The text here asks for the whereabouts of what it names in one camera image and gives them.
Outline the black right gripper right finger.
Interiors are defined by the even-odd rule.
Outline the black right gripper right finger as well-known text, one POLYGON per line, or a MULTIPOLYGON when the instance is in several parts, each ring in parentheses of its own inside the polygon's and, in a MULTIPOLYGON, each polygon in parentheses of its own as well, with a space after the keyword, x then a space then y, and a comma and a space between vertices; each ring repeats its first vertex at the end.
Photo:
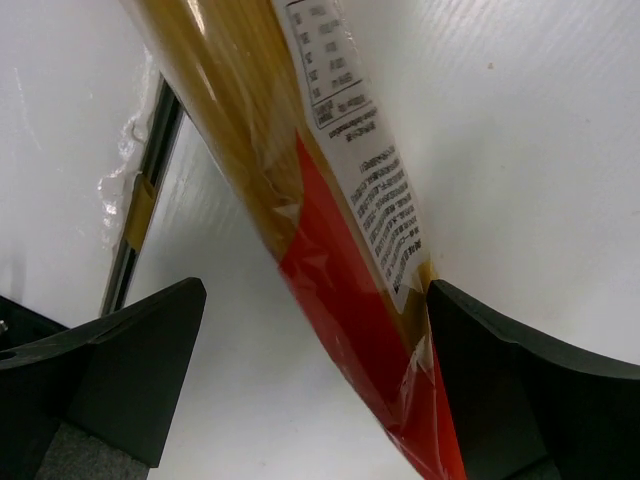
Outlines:
POLYGON ((468 478, 638 478, 638 366, 558 340, 443 280, 427 307, 468 478))

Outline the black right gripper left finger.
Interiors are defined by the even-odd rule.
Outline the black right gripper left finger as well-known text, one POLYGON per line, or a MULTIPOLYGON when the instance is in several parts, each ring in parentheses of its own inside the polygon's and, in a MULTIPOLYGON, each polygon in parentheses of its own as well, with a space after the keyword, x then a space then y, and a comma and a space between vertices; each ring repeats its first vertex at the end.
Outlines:
POLYGON ((35 478, 62 424, 158 467, 205 302, 187 278, 65 329, 3 299, 2 478, 35 478))

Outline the red spaghetti bag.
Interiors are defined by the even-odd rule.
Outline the red spaghetti bag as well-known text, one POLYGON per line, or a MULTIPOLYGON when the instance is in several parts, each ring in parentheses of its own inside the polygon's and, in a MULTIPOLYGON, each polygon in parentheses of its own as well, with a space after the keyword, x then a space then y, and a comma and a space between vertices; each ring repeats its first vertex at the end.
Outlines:
POLYGON ((464 478, 420 208, 339 5, 125 9, 345 379, 422 477, 464 478))

